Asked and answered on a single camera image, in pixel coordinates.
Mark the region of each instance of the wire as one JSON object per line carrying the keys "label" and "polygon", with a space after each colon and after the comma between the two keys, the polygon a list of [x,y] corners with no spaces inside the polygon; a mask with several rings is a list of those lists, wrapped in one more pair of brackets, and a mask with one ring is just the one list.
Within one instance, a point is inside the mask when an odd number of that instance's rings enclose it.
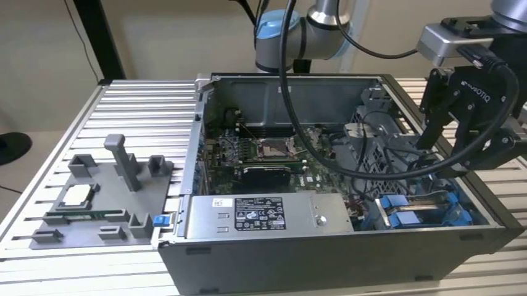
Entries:
{"label": "wire", "polygon": [[1,185],[0,185],[0,189],[5,189],[5,190],[11,191],[11,192],[14,192],[14,193],[17,193],[17,194],[21,194],[21,193],[22,193],[21,191],[18,191],[18,190],[15,190],[15,189],[11,189],[11,188],[9,188],[9,187],[1,186]]}
{"label": "wire", "polygon": [[252,31],[254,47],[256,47],[257,30],[260,29],[260,23],[261,23],[261,16],[264,15],[264,12],[265,12],[268,6],[269,6],[269,0],[258,0],[257,1],[256,24],[254,24],[254,29]]}
{"label": "wire", "polygon": [[358,48],[358,50],[364,53],[366,53],[368,55],[377,57],[378,59],[385,59],[385,60],[396,60],[396,59],[401,59],[404,57],[410,56],[412,54],[417,53],[417,50],[412,49],[410,51],[402,52],[401,54],[380,54],[378,52],[370,51],[369,49],[366,49],[364,46],[361,46],[354,40],[353,38],[346,34],[344,28],[342,28],[342,24],[340,22],[340,17],[338,17],[338,6],[340,6],[340,0],[336,0],[336,26],[338,27],[340,33],[344,36],[344,39],[356,47]]}
{"label": "wire", "polygon": [[256,34],[257,34],[257,29],[260,27],[260,10],[261,10],[261,1],[257,1],[257,7],[256,7],[256,22],[254,22],[254,27],[252,28],[252,41],[254,42],[254,46],[256,46]]}
{"label": "wire", "polygon": [[286,82],[286,36],[289,31],[290,16],[293,13],[294,4],[296,4],[296,0],[288,0],[285,13],[282,16],[281,28],[280,28],[278,81],[280,81],[282,102],[285,105],[286,114],[289,116],[293,129],[296,130],[296,134],[304,145],[304,148],[308,150],[316,161],[318,161],[318,163],[329,170],[342,174],[344,176],[349,176],[360,179],[389,181],[389,180],[409,179],[426,175],[429,173],[434,173],[442,170],[444,168],[448,168],[452,165],[458,164],[466,158],[469,158],[472,153],[482,147],[486,140],[492,137],[496,130],[501,127],[501,124],[506,119],[508,114],[510,113],[517,100],[517,94],[518,94],[517,77],[512,72],[512,70],[504,64],[496,65],[494,67],[492,67],[490,70],[490,73],[494,72],[496,74],[498,74],[498,76],[502,77],[505,84],[505,95],[504,95],[505,100],[501,105],[501,109],[497,111],[493,121],[488,124],[485,130],[478,134],[476,139],[462,148],[461,151],[458,151],[456,154],[452,154],[442,161],[417,170],[400,172],[400,173],[390,173],[390,174],[374,174],[374,173],[362,173],[358,171],[348,170],[341,166],[338,166],[334,162],[330,162],[322,156],[320,156],[316,149],[310,145],[310,142],[306,139],[302,128],[300,126],[300,122],[297,121],[296,113],[290,102],[289,84]]}
{"label": "wire", "polygon": [[95,77],[95,82],[98,83],[97,72],[95,72],[95,69],[93,68],[91,61],[89,60],[87,49],[86,49],[86,47],[85,47],[85,42],[83,42],[82,36],[79,35],[79,32],[78,32],[78,28],[75,27],[75,23],[74,23],[71,11],[70,11],[70,9],[69,9],[69,5],[67,5],[67,1],[66,1],[66,0],[63,0],[63,5],[65,5],[65,9],[67,10],[67,15],[69,15],[69,19],[71,20],[71,24],[73,24],[73,28],[74,28],[74,31],[75,31],[75,35],[78,36],[78,39],[79,39],[79,41],[81,41],[81,43],[82,43],[82,49],[83,49],[85,59],[86,59],[87,64],[89,64],[89,68],[91,69],[93,76]]}
{"label": "wire", "polygon": [[246,17],[248,17],[252,25],[256,25],[254,14],[252,13],[250,6],[248,5],[246,0],[234,0],[234,2],[237,2],[238,5],[241,6],[241,8],[244,9],[244,12],[246,14]]}

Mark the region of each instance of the green circuit board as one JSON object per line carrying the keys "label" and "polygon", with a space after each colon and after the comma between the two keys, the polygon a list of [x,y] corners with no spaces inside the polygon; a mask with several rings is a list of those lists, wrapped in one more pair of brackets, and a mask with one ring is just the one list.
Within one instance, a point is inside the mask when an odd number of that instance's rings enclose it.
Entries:
{"label": "green circuit board", "polygon": [[[330,158],[330,144],[325,135],[316,128],[306,130],[316,150]],[[212,165],[209,166],[210,188],[213,194],[242,194],[270,192],[305,192],[349,194],[346,180],[336,173],[328,171],[302,147],[297,136],[288,138],[221,138],[214,142],[209,151]],[[236,152],[225,152],[222,143],[237,144]],[[289,175],[286,184],[246,192],[244,187],[244,173],[246,169],[284,170]]]}

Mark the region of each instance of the aluminum extrusion table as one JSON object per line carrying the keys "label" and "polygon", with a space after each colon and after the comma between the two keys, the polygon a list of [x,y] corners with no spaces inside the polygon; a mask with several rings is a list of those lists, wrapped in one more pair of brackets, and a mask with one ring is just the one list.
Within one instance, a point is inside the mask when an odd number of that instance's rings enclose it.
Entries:
{"label": "aluminum extrusion table", "polygon": [[[398,79],[418,104],[424,79]],[[30,250],[30,234],[67,179],[67,160],[102,148],[107,133],[122,133],[138,160],[162,154],[174,163],[165,212],[177,209],[193,114],[193,81],[114,81],[95,89],[35,177],[0,224],[0,295],[177,295],[150,245]],[[449,141],[453,125],[444,131]],[[518,158],[477,172],[505,207],[527,226],[527,163]],[[527,295],[527,234],[498,252],[472,257],[438,282],[354,287],[292,295]]]}

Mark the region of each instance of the power supply label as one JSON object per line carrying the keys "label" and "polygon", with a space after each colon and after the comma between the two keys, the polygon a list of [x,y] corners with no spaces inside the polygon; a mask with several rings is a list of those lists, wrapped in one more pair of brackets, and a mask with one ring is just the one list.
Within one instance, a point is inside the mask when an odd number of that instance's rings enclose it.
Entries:
{"label": "power supply label", "polygon": [[234,228],[237,231],[284,230],[285,213],[281,197],[234,199]]}

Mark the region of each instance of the open computer tower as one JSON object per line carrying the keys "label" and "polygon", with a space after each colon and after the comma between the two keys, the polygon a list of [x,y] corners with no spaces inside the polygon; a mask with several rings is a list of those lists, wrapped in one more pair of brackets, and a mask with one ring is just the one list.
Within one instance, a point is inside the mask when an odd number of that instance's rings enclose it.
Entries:
{"label": "open computer tower", "polygon": [[[422,116],[389,75],[292,75],[304,133],[340,166],[372,173],[450,153],[416,150]],[[184,295],[436,281],[522,231],[474,173],[349,179],[305,151],[277,76],[197,79],[173,228],[158,253]]]}

